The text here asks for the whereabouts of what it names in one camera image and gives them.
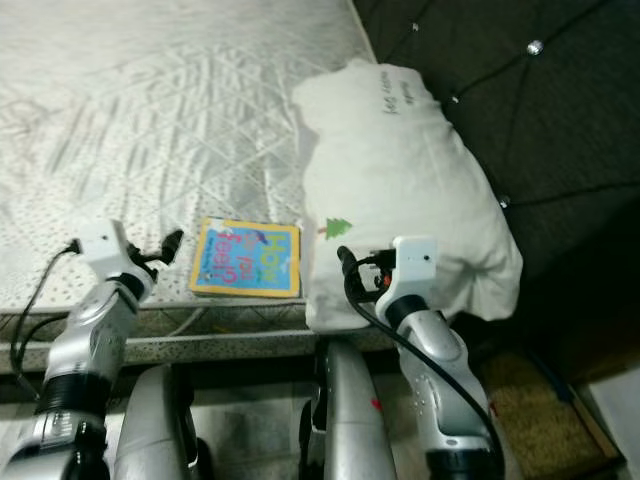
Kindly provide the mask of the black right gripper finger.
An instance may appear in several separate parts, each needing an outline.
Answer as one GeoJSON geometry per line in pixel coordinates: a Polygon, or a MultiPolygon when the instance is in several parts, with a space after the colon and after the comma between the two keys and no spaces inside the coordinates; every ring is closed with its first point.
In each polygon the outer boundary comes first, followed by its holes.
{"type": "Polygon", "coordinates": [[[358,274],[360,262],[346,246],[337,248],[337,256],[340,260],[344,293],[346,293],[347,297],[360,297],[364,293],[364,283],[362,283],[360,274],[358,274]]]}

